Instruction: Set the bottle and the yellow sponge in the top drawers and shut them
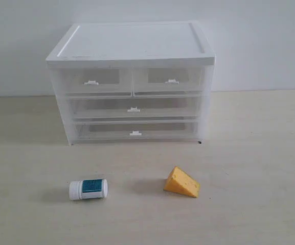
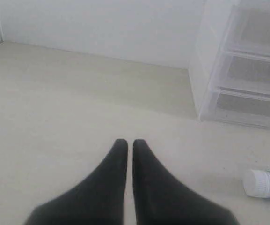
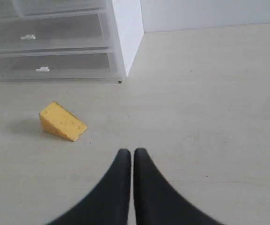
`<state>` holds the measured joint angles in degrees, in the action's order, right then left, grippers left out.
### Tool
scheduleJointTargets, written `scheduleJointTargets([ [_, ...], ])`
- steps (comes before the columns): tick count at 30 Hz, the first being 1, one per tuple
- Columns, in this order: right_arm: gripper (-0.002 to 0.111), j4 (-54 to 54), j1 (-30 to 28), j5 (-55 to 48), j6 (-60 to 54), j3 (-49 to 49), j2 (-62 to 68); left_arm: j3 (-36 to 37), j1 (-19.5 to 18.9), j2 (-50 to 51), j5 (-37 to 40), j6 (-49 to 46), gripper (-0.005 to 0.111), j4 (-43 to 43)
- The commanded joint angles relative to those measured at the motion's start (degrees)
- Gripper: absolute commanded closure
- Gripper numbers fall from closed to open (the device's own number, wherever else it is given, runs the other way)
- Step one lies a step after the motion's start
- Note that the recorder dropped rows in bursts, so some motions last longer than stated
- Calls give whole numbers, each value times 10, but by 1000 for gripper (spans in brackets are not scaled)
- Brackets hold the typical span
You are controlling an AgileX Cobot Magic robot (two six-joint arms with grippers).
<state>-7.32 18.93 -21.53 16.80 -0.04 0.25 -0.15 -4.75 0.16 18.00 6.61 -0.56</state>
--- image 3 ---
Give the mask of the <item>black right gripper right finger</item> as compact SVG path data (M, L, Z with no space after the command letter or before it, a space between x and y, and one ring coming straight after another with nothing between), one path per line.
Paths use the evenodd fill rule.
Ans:
M183 198L164 178L144 148L134 151L133 194L138 225L219 225Z

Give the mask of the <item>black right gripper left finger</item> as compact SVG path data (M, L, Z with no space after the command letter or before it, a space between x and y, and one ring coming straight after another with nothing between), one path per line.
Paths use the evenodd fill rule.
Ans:
M99 183L51 225L126 225L131 190L131 153L120 149Z

